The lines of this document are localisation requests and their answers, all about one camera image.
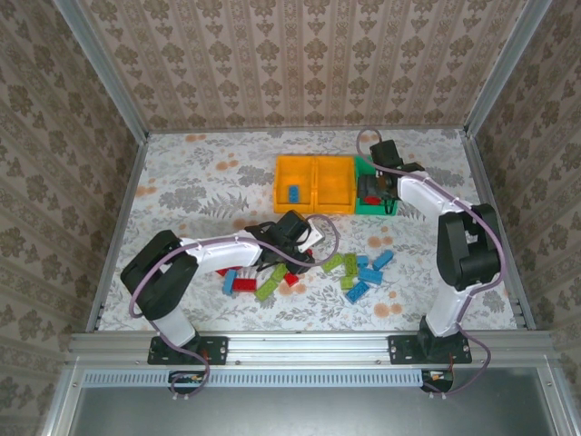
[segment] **toy brick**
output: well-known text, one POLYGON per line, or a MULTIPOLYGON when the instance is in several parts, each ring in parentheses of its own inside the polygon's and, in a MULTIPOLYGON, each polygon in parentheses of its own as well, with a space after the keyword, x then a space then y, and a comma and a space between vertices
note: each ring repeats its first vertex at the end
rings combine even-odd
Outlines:
POLYGON ((299 202, 299 186, 297 184, 292 184, 289 186, 289 203, 299 202))
POLYGON ((340 266, 342 263, 343 263, 343 256, 341 256, 339 253, 336 253, 333 257, 331 257, 330 261, 328 261, 327 263, 322 265, 321 268, 323 269, 323 271, 326 274, 328 274, 331 271, 333 271, 335 268, 340 266))
POLYGON ((231 268, 224 268, 223 270, 216 271, 219 275, 224 277, 229 270, 240 270, 241 266, 232 266, 231 268))
POLYGON ((279 287, 279 284, 273 281, 272 279, 267 280, 262 284, 260 288, 256 291, 255 295, 261 302, 266 300, 271 296, 276 288, 279 287))
POLYGON ((343 262, 345 262, 345 275, 357 275, 357 256, 355 253, 345 254, 343 262))
POLYGON ((369 286, 364 282, 357 283, 353 289, 345 294, 345 298, 349 300, 351 303, 356 302, 359 298, 361 298, 365 292, 369 290, 369 286))
POLYGON ((343 291, 351 289, 353 287, 353 280, 356 277, 356 275, 346 275, 345 277, 341 277, 341 289, 343 291))
POLYGON ((236 292, 256 291, 256 279, 234 279, 232 290, 236 292))
POLYGON ((284 279, 284 274, 288 271, 289 270, 287 270, 287 266, 284 263, 279 263, 272 272, 271 279, 276 283, 280 283, 281 280, 284 279))
POLYGON ((299 277, 297 277, 294 274, 291 274, 290 272, 287 272, 286 274, 284 274, 284 281, 289 286, 294 286, 295 284, 297 284, 299 282, 299 277))
POLYGON ((375 271, 380 270, 385 265, 387 265, 389 262, 391 262, 391 259, 393 259, 393 252, 391 250, 386 250, 380 257, 378 257, 373 262, 373 269, 375 271))
POLYGON ((369 268, 360 268, 359 279, 363 282, 381 284, 381 281, 383 280, 383 272, 370 270, 369 268))
POLYGON ((232 285, 234 284, 234 279, 237 274, 236 270, 228 270, 226 273, 226 281, 222 286, 222 292, 224 292, 224 295, 232 295, 232 285))
POLYGON ((367 265, 369 265, 369 257, 357 256, 357 266, 359 266, 359 268, 365 268, 367 265))

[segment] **cable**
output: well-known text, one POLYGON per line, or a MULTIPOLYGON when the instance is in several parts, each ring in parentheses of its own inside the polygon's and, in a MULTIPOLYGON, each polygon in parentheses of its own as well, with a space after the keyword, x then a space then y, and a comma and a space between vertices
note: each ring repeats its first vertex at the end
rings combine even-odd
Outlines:
MULTIPOLYGON (((340 240, 340 235, 339 235, 339 231, 337 230, 337 227, 335 226, 335 224, 333 223, 333 221, 325 215, 316 213, 314 215, 311 215, 309 219, 311 218, 320 218, 321 220, 325 221, 331 228, 331 230, 333 231, 333 233, 335 234, 335 245, 333 246, 333 250, 331 251, 330 255, 327 256, 325 259, 323 259, 322 261, 317 261, 314 263, 306 263, 303 261, 299 261, 298 259, 293 258, 292 256, 289 256, 288 254, 286 254, 285 252, 279 250, 277 247, 275 247, 274 245, 271 245, 269 243, 266 243, 264 241, 259 241, 257 239, 254 238, 249 238, 249 237, 239 237, 239 236, 224 236, 222 238, 215 238, 215 239, 211 239, 209 241, 200 241, 197 243, 188 243, 182 247, 176 248, 175 250, 167 253, 165 256, 163 256, 162 259, 160 259, 153 267, 152 269, 147 272, 147 274, 145 274, 145 276, 142 278, 142 280, 139 282, 139 284, 137 285, 137 287, 135 288, 135 291, 133 292, 133 295, 131 297, 131 300, 129 301, 129 316, 131 316, 132 318, 141 318, 143 316, 142 313, 136 313, 135 312, 135 303, 137 302, 137 299, 139 298, 139 295, 141 294, 143 288, 145 287, 145 285, 151 280, 151 278, 153 277, 153 275, 155 273, 157 273, 159 271, 159 269, 162 267, 162 265, 164 265, 165 263, 167 263, 168 261, 170 261, 172 258, 174 258, 175 256, 177 256, 180 253, 186 252, 188 250, 191 250, 193 248, 200 248, 200 247, 206 247, 206 246, 211 246, 214 245, 216 243, 231 243, 231 242, 236 242, 236 243, 257 243, 258 245, 264 247, 264 248, 268 248, 269 250, 277 253, 280 257, 282 257, 283 259, 286 259, 289 262, 295 263, 299 266, 306 266, 306 267, 313 267, 313 266, 321 266, 324 263, 328 262, 334 255, 335 253, 337 253, 338 249, 339 249, 339 240, 340 240)), ((202 388, 206 385, 206 383, 208 382, 208 379, 210 378, 210 364, 208 363, 208 361, 206 361, 200 354, 196 353, 196 352, 191 352, 189 350, 186 350, 182 347, 179 347, 177 345, 175 345, 174 343, 172 343, 167 337, 165 337, 162 332, 160 331, 160 329, 157 328, 157 325, 155 325, 155 322, 151 322, 149 321, 149 323, 152 325, 152 327, 158 332, 158 334, 160 335, 160 337, 162 338, 162 340, 166 343, 166 345, 168 347, 170 347, 172 350, 175 350, 177 352, 182 352, 184 354, 187 354, 189 356, 192 356, 194 359, 197 359, 199 362, 201 362, 204 365, 205 371, 204 371, 204 378, 202 380, 202 382, 200 383, 200 385, 196 388, 195 391, 192 392, 192 395, 197 395, 202 388)), ((172 393, 175 395, 178 395, 178 393, 175 391, 174 386, 175 386, 175 381, 177 379, 179 379, 180 374, 177 374, 178 377, 174 377, 172 380, 172 384, 170 386, 170 390, 172 391, 172 393)))
POLYGON ((483 284, 482 286, 480 286, 477 289, 473 290, 468 295, 467 299, 464 301, 464 304, 462 305, 462 308, 460 309, 460 312, 458 313, 458 317, 456 318, 456 325, 458 327, 458 331, 461 332, 468 339, 470 339, 472 342, 478 344, 486 352, 487 358, 486 358, 484 364, 477 371, 477 373, 474 374, 474 376, 469 381, 467 381, 465 384, 463 384, 459 388, 456 388, 456 389, 454 389, 452 391, 448 391, 446 393, 440 391, 438 388, 436 388, 436 387, 434 387, 434 386, 432 386, 432 385, 430 385, 428 383, 424 383, 431 390, 433 390, 436 393, 439 393, 442 396, 444 396, 444 395, 454 395, 456 393, 460 393, 460 392, 464 391, 468 386, 470 386, 473 382, 475 382, 478 379, 478 377, 480 377, 484 373, 484 371, 487 369, 488 365, 490 364, 490 360, 492 358, 492 353, 491 353, 490 349, 486 346, 486 344, 483 343, 482 341, 476 339, 474 336, 466 333, 466 331, 460 325, 460 322, 462 321, 462 318, 464 317, 464 314, 466 313, 466 310, 468 309, 468 306, 470 305, 470 302, 472 301, 472 299, 474 298, 474 296, 476 294, 481 293, 483 291, 487 291, 489 289, 492 289, 495 286, 497 286, 498 284, 502 283, 502 281, 504 279, 504 276, 505 276, 505 273, 506 273, 506 269, 507 269, 507 261, 506 261, 506 258, 505 258, 505 254, 504 254, 504 252, 502 250, 502 244, 500 243, 500 240, 498 239, 498 237, 496 236, 496 234, 494 233, 494 231, 492 230, 492 228, 488 224, 486 224, 482 218, 480 218, 468 206, 466 206, 464 203, 462 203, 457 197, 455 197, 454 195, 452 195, 451 193, 449 193, 448 191, 446 191, 443 187, 441 187, 439 184, 437 184, 436 182, 434 182, 431 178, 426 177, 426 176, 423 176, 423 175, 419 175, 419 174, 416 174, 416 173, 406 173, 404 171, 400 171, 400 170, 397 170, 397 169, 387 168, 385 166, 380 166, 380 165, 377 165, 377 164, 373 163, 371 160, 369 160, 367 158, 367 156, 362 152, 362 150, 361 150, 361 144, 360 144, 361 136, 363 135, 363 133, 367 132, 368 130, 374 132, 378 136, 379 141, 380 142, 382 141, 381 133, 379 132, 379 130, 377 130, 377 129, 373 128, 373 127, 367 127, 365 129, 362 129, 362 130, 359 131, 359 133, 357 135, 357 139, 355 141, 355 147, 357 148, 357 153, 359 154, 359 156, 362 159, 365 160, 365 162, 367 162, 369 165, 371 165, 375 169, 380 170, 380 171, 382 171, 384 173, 392 173, 392 174, 395 174, 395 175, 406 176, 406 177, 409 177, 411 179, 415 179, 415 180, 418 180, 418 181, 420 181, 422 183, 425 183, 427 186, 429 186, 430 188, 432 188, 434 191, 436 191, 437 193, 441 194, 444 198, 450 200, 453 204, 455 204, 460 209, 462 209, 462 211, 466 212, 468 214, 468 216, 470 216, 470 218, 472 218, 474 221, 476 221, 478 224, 480 224, 480 226, 484 229, 484 231, 490 237, 490 239, 492 240, 493 244, 495 245, 495 248, 497 249, 498 260, 499 260, 499 263, 500 263, 500 272, 498 273, 498 277, 493 282, 483 284))

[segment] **grey floor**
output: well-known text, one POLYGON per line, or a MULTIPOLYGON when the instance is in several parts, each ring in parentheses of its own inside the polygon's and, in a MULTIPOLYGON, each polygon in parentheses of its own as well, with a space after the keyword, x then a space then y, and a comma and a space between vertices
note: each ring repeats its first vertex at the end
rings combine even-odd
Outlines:
POLYGON ((120 388, 84 390, 79 408, 79 436, 555 434, 535 370, 489 370, 444 401, 418 388, 209 388, 188 401, 120 388))

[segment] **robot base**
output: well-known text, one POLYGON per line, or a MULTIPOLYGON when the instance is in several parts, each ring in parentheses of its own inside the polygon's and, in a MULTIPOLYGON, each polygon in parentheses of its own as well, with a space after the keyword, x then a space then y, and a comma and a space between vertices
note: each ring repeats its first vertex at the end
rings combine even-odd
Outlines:
MULTIPOLYGON (((228 357, 228 338, 226 336, 200 336, 197 334, 182 348, 197 352, 210 365, 225 365, 228 357)), ((159 336, 152 338, 147 363, 150 365, 202 365, 192 356, 172 350, 159 336)))
POLYGON ((421 363, 472 363, 468 339, 460 332, 437 338, 429 330, 426 317, 419 323, 417 334, 389 336, 389 358, 392 365, 421 363))

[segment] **black mounting plate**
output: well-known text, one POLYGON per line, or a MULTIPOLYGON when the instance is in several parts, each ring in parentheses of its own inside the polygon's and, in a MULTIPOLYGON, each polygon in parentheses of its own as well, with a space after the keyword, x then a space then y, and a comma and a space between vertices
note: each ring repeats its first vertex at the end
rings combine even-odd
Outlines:
MULTIPOLYGON (((410 365, 422 363, 435 364, 450 364, 449 355, 441 356, 440 358, 428 359, 418 342, 417 334, 402 334, 396 336, 388 336, 389 344, 389 359, 392 365, 410 365)), ((454 342, 449 352, 454 358, 454 364, 457 363, 472 363, 472 353, 468 345, 468 339, 461 337, 454 342)))
MULTIPOLYGON (((205 358, 210 365, 225 365, 228 357, 228 337, 226 336, 201 336, 196 343, 197 348, 191 350, 205 358)), ((147 363, 150 365, 202 365, 200 361, 172 350, 159 336, 152 338, 147 355, 147 363)))

